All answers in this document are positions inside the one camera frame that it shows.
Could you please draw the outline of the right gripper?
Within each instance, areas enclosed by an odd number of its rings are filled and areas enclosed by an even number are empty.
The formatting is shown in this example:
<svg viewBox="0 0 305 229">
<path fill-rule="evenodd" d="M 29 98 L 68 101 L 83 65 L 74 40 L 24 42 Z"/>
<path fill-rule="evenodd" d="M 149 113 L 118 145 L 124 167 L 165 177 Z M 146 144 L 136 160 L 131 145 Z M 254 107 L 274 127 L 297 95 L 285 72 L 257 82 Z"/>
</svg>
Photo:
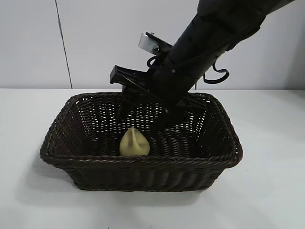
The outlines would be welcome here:
<svg viewBox="0 0 305 229">
<path fill-rule="evenodd" d="M 180 109 L 204 110 L 204 102 L 188 91 L 205 73 L 205 66 L 154 68 L 147 72 L 114 66 L 110 73 L 110 83 L 119 83 L 122 88 L 122 115 L 127 115 L 133 107 L 144 103 L 159 103 L 164 109 L 154 122 L 154 129 L 161 130 L 184 121 Z"/>
</svg>

